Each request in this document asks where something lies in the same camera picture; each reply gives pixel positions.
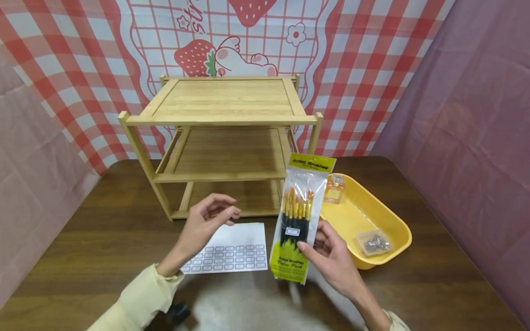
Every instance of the strawberry print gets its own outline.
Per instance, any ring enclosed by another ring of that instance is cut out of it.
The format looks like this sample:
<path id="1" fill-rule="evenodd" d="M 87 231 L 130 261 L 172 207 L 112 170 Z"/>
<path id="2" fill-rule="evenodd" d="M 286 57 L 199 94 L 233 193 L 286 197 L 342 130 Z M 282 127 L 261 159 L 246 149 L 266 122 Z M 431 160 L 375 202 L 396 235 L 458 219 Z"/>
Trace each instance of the strawberry print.
<path id="1" fill-rule="evenodd" d="M 189 77 L 215 76 L 215 47 L 209 41 L 195 39 L 175 51 L 175 61 Z"/>
<path id="2" fill-rule="evenodd" d="M 276 0 L 228 0 L 241 24 L 250 28 L 262 18 Z"/>

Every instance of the checkered cloth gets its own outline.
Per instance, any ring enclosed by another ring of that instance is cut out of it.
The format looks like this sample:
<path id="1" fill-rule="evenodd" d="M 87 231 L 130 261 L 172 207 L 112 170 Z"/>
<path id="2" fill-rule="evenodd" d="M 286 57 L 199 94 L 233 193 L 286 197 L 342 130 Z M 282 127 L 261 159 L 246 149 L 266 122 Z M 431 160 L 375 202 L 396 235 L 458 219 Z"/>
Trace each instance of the checkered cloth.
<path id="1" fill-rule="evenodd" d="M 217 48 L 231 35 L 240 37 L 245 60 L 261 53 L 279 75 L 302 74 L 307 113 L 324 113 L 318 154 L 364 155 L 454 3 L 269 1 L 257 24 L 245 27 L 234 9 L 238 1 L 6 0 L 0 51 L 100 174 L 117 160 L 135 158 L 117 114 L 139 113 L 160 89 L 161 74 L 184 75 L 175 51 L 194 39 Z M 299 23 L 306 39 L 294 47 L 288 31 Z M 140 134 L 150 157 L 160 158 L 174 132 L 153 127 Z M 307 147 L 308 132 L 301 128 L 296 136 Z"/>

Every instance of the cream sleeve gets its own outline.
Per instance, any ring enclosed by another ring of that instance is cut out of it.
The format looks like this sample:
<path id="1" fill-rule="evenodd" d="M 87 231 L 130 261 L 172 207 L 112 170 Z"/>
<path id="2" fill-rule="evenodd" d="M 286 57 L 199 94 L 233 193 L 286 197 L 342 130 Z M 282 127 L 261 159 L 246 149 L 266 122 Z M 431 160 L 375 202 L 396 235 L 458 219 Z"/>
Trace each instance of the cream sleeve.
<path id="1" fill-rule="evenodd" d="M 410 331 L 409 327 L 405 324 L 405 322 L 403 322 L 396 314 L 391 311 L 383 311 L 390 318 L 390 321 L 392 321 L 392 325 L 390 326 L 390 330 L 388 331 Z"/>
<path id="2" fill-rule="evenodd" d="M 183 279 L 181 273 L 170 278 L 160 276 L 154 264 L 145 268 L 88 331 L 143 330 L 159 311 L 169 310 L 176 288 Z"/>

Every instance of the yellow basket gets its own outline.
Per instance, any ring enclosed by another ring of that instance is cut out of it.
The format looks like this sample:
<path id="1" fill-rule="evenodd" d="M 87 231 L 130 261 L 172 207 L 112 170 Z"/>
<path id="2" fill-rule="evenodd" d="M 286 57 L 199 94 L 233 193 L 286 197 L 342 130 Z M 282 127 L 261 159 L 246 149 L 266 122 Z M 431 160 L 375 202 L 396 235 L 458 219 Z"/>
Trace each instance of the yellow basket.
<path id="1" fill-rule="evenodd" d="M 344 176 L 344 193 L 340 203 L 324 202 L 320 216 L 327 220 L 346 241 L 351 258 L 359 269 L 367 270 L 387 263 L 412 243 L 409 227 L 357 181 L 350 176 L 343 174 L 342 176 Z M 356 236 L 376 229 L 384 232 L 393 249 L 386 254 L 366 256 Z"/>

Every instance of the pink backdrop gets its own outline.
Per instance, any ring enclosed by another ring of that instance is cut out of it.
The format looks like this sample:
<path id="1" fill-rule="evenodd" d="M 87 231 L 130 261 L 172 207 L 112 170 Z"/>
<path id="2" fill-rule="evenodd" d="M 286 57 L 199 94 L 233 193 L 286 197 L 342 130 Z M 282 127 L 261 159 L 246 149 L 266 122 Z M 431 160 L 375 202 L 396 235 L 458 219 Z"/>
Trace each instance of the pink backdrop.
<path id="1" fill-rule="evenodd" d="M 372 154 L 398 165 L 530 327 L 528 12 L 457 2 Z"/>
<path id="2" fill-rule="evenodd" d="M 306 111 L 324 113 L 317 152 L 363 155 L 453 2 L 5 0 L 0 52 L 99 174 L 134 157 L 117 113 L 139 113 L 161 74 L 300 73 Z M 142 130 L 152 158 L 172 134 Z"/>
<path id="3" fill-rule="evenodd" d="M 117 114 L 139 113 L 160 88 L 161 74 L 300 73 L 307 113 L 324 113 L 317 153 L 364 155 L 453 3 L 3 0 L 0 97 L 9 101 L 2 116 L 16 116 L 17 126 L 0 131 L 7 160 L 0 194 L 25 205 L 17 212 L 10 199 L 0 204 L 0 306 L 96 174 L 135 158 Z M 152 158 L 161 158 L 174 134 L 165 127 L 140 133 Z M 296 138 L 306 146 L 303 128 Z M 30 173 L 41 176 L 23 185 Z"/>
<path id="4" fill-rule="evenodd" d="M 99 176 L 0 54 L 0 307 Z"/>

